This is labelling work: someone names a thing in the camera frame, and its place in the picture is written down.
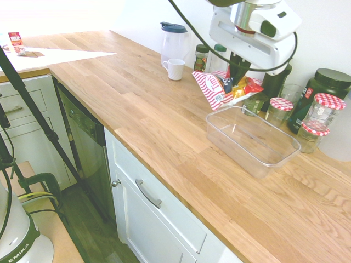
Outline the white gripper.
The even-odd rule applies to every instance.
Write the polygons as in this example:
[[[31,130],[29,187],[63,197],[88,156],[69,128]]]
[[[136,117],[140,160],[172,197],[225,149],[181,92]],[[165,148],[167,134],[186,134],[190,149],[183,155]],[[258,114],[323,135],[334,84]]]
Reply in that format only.
[[[232,52],[230,77],[237,84],[250,65],[271,76],[282,72],[293,55],[294,31],[288,6],[229,6],[213,8],[209,35]]]

